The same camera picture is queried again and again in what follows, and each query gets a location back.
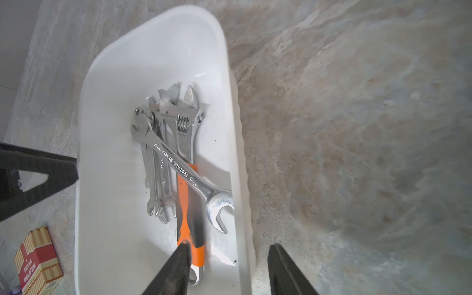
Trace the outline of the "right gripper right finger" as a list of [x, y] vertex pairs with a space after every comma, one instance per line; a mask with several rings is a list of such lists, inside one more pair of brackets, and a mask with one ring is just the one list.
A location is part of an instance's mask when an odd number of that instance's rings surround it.
[[272, 295], [318, 295], [281, 244], [270, 246], [267, 263]]

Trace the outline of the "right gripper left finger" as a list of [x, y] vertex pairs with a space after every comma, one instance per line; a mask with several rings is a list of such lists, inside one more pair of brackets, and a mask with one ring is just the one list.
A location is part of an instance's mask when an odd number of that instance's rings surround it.
[[191, 247], [181, 243], [142, 295], [186, 295], [191, 266]]

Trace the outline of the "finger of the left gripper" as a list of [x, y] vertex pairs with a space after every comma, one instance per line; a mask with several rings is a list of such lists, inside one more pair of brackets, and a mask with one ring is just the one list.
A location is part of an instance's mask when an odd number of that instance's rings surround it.
[[72, 186], [77, 159], [1, 143], [1, 221]]

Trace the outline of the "white plastic storage box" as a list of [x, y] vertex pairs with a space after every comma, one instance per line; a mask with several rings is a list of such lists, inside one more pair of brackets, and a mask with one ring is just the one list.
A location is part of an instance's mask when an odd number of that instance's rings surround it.
[[250, 295], [255, 272], [250, 192], [238, 87], [216, 17], [170, 9], [106, 47], [79, 100], [75, 285], [79, 295], [140, 295], [177, 247], [176, 222], [146, 213], [149, 191], [133, 113], [158, 90], [193, 86], [205, 116], [195, 139], [198, 172], [231, 190], [228, 232], [205, 226], [202, 282], [191, 295]]

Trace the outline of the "orange handled adjustable wrench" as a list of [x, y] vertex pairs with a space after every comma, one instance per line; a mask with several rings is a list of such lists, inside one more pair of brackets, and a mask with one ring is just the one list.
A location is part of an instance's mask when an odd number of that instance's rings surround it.
[[[162, 141], [196, 170], [194, 139], [200, 124], [199, 101], [191, 86], [187, 88], [182, 101], [179, 100], [179, 92], [177, 84], [173, 84], [168, 90], [160, 89], [160, 100], [157, 103], [150, 103], [149, 108], [157, 119]], [[172, 172], [171, 164], [168, 163], [165, 183], [170, 185], [171, 180], [175, 180], [177, 184], [177, 242], [179, 245], [187, 243], [191, 248], [189, 286], [193, 287], [202, 281], [205, 263], [201, 203], [198, 194], [185, 180], [183, 173], [175, 172], [176, 176], [173, 177]]]

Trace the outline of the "medium silver open-end wrench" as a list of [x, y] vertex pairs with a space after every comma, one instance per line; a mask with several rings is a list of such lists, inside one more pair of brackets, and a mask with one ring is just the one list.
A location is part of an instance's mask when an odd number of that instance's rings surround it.
[[158, 156], [159, 160], [159, 174], [160, 174], [160, 183], [161, 183], [161, 194], [160, 200], [162, 203], [162, 210], [158, 214], [158, 218], [163, 224], [168, 224], [169, 218], [167, 214], [167, 210], [170, 209], [172, 213], [172, 217], [176, 218], [176, 203], [175, 198], [172, 194], [172, 186], [171, 186], [171, 177], [168, 168], [167, 161], [163, 159], [162, 156]]

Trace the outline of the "small silver ring wrench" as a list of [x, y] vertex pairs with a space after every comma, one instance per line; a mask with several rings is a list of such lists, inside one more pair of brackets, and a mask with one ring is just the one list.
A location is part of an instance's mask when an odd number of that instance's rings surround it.
[[151, 172], [150, 172], [150, 168], [149, 168], [149, 156], [148, 156], [148, 152], [147, 152], [147, 146], [144, 144], [144, 143], [141, 143], [141, 154], [142, 154], [142, 158], [143, 158], [143, 164], [144, 164], [144, 168], [145, 168], [145, 187], [146, 188], [150, 188], [150, 185], [151, 185]]

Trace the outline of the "large silver combination wrench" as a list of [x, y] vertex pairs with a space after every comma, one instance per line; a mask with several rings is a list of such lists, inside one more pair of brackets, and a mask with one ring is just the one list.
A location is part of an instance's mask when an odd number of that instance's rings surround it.
[[232, 192], [218, 188], [207, 182], [200, 176], [181, 156], [168, 147], [164, 141], [154, 133], [149, 116], [141, 108], [136, 108], [135, 119], [139, 127], [132, 125], [130, 130], [133, 139], [143, 143], [163, 157], [170, 168], [183, 177], [185, 182], [205, 201], [206, 215], [210, 224], [219, 232], [228, 233], [227, 227], [221, 219], [221, 211], [224, 207], [234, 209]]

